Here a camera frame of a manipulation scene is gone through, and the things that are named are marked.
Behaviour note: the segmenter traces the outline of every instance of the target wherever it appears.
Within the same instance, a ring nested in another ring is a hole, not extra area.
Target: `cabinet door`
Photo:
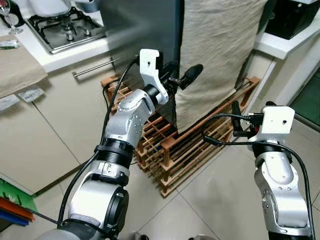
[[[79,77],[80,72],[108,62],[105,55],[96,56],[49,74],[39,84],[45,97],[34,103],[80,163],[85,162],[99,144],[107,106],[100,81],[114,75],[112,66],[105,66]]]
[[[79,165],[35,106],[0,114],[0,173],[36,193]]]

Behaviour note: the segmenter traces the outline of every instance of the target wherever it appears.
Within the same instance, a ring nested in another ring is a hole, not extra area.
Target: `gas stove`
[[[55,17],[34,15],[26,23],[51,54],[106,36],[101,25],[75,7]]]

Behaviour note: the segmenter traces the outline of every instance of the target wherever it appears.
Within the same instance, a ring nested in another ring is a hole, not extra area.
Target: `wine glass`
[[[9,0],[0,0],[0,14],[3,15],[6,22],[10,24],[11,30],[9,31],[9,34],[19,34],[23,31],[22,29],[17,28],[13,23],[13,18],[15,16],[12,16],[12,14],[10,14]]]

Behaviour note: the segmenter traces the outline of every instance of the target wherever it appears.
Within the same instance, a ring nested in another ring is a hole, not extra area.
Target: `black box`
[[[320,0],[311,4],[278,0],[265,32],[289,40],[311,24],[319,8]]]

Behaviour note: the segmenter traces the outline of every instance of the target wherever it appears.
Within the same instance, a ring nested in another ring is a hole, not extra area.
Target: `beige towel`
[[[1,36],[0,42],[14,39],[12,35]],[[35,84],[46,76],[43,67],[22,44],[16,49],[0,50],[0,98]]]
[[[234,91],[267,0],[185,0],[181,74],[203,64],[198,79],[175,95],[183,132]]]

